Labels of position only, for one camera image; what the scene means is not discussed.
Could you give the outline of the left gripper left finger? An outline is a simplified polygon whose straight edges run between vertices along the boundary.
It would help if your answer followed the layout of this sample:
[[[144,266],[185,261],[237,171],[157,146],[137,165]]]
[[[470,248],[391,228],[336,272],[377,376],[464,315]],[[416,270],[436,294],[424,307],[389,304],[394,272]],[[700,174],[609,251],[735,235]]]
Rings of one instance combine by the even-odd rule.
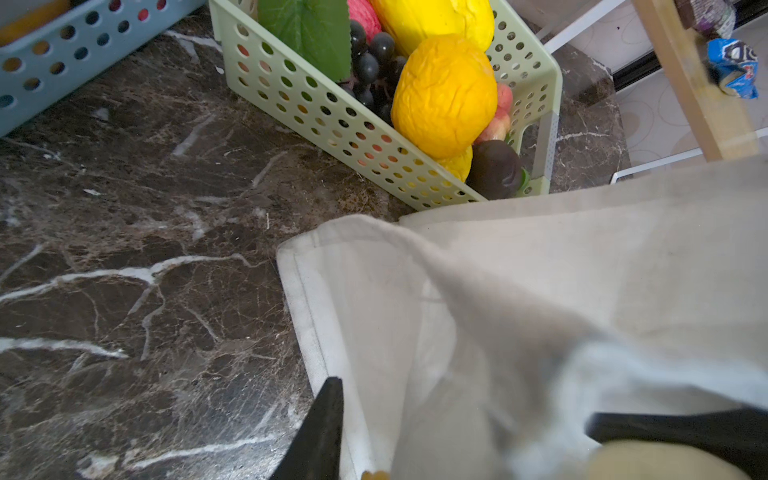
[[[337,480],[344,418],[342,379],[328,377],[270,480]]]

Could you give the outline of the white grocery bag yellow handles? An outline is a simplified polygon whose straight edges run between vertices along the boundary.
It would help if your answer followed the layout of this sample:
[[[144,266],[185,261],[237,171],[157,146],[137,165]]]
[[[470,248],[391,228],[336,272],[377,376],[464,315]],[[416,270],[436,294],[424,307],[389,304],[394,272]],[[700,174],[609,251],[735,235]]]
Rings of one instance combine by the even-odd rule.
[[[767,160],[326,222],[277,265],[342,479],[587,479],[596,413],[767,412]]]

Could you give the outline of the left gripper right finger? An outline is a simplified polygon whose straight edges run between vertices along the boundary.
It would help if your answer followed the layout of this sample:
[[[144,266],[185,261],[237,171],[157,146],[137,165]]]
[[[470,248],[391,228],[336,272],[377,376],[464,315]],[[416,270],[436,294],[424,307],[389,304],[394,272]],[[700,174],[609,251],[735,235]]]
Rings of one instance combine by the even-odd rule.
[[[767,412],[762,409],[679,416],[596,413],[585,433],[600,444],[636,440],[694,447],[735,465],[753,479],[767,477]]]

